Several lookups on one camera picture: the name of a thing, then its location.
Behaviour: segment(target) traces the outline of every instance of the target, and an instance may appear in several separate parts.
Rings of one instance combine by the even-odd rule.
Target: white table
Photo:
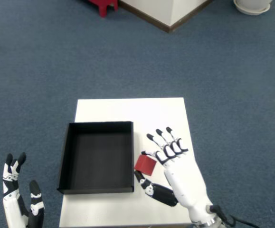
[[[75,122],[134,122],[134,163],[142,150],[157,150],[146,134],[166,126],[175,129],[193,152],[183,98],[78,100]],[[156,164],[153,183],[169,186],[163,168]],[[64,195],[61,228],[142,226],[191,223],[180,204],[169,207],[142,190],[134,178],[133,193]]]

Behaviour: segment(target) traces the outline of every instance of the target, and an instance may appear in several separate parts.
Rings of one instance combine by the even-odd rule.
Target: cable
[[[221,218],[221,220],[224,223],[226,223],[227,225],[229,225],[230,227],[235,227],[236,222],[240,222],[240,223],[243,223],[245,225],[248,225],[248,226],[251,226],[251,227],[254,227],[254,228],[260,228],[259,226],[255,225],[251,222],[241,220],[237,217],[234,217],[233,215],[230,215],[230,217],[233,219],[233,222],[232,223],[228,222],[228,219],[227,219],[226,215],[223,213],[223,211],[222,211],[222,209],[219,205],[212,205],[212,206],[209,207],[209,210],[212,213],[216,213]]]

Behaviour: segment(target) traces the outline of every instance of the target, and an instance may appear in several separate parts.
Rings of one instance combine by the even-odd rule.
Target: brown baseboard
[[[119,6],[124,8],[125,10],[135,14],[137,17],[140,17],[141,19],[153,24],[154,26],[158,27],[159,29],[165,31],[165,32],[173,32],[175,29],[177,29],[179,26],[181,26],[183,23],[185,23],[186,21],[188,21],[190,18],[192,18],[193,16],[195,16],[196,14],[198,14],[203,8],[205,8],[206,6],[208,6],[213,0],[207,0],[205,1],[203,4],[199,5],[198,7],[196,7],[193,11],[191,11],[190,13],[188,13],[187,15],[185,15],[184,17],[182,17],[181,19],[179,19],[177,22],[175,22],[173,25],[169,26],[166,25],[162,22],[160,22],[159,20],[151,17],[150,15],[140,11],[137,8],[134,8],[133,6],[119,0]]]

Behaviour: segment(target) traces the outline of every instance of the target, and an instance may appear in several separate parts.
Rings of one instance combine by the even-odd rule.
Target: black box
[[[57,190],[133,192],[133,122],[69,123]]]

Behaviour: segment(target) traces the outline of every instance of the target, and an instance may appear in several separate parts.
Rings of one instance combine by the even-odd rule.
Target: robotic hand
[[[193,153],[188,151],[174,130],[169,127],[166,130],[162,132],[157,129],[158,136],[147,134],[161,151],[143,151],[142,154],[153,156],[162,164],[165,177],[173,190],[152,183],[139,171],[134,172],[137,180],[148,196],[169,206],[179,202],[187,208],[196,227],[224,228],[220,218],[209,210],[212,203]]]
[[[19,194],[18,175],[26,160],[22,153],[18,160],[9,153],[3,170],[3,206],[9,228],[42,228],[44,204],[39,186],[35,180],[29,184],[31,206],[28,212]]]

